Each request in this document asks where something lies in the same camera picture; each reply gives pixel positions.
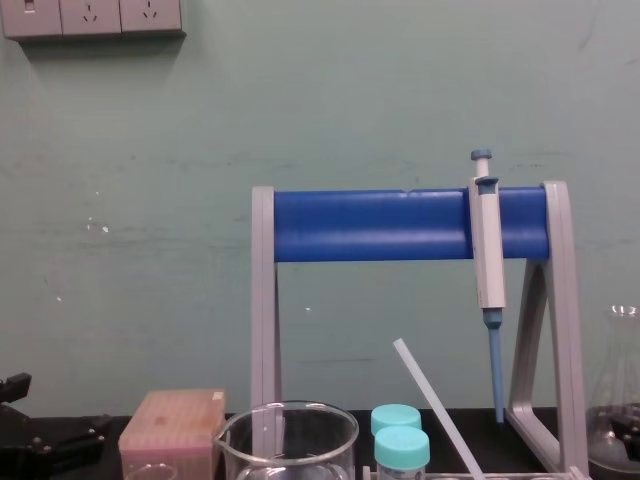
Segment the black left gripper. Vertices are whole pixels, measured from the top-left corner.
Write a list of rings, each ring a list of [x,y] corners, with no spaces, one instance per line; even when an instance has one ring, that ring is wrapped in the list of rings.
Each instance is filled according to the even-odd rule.
[[[32,376],[19,373],[0,381],[0,403],[13,403],[28,395]],[[1,406],[1,478],[48,479],[67,458],[102,451],[113,418],[94,417],[31,420]]]

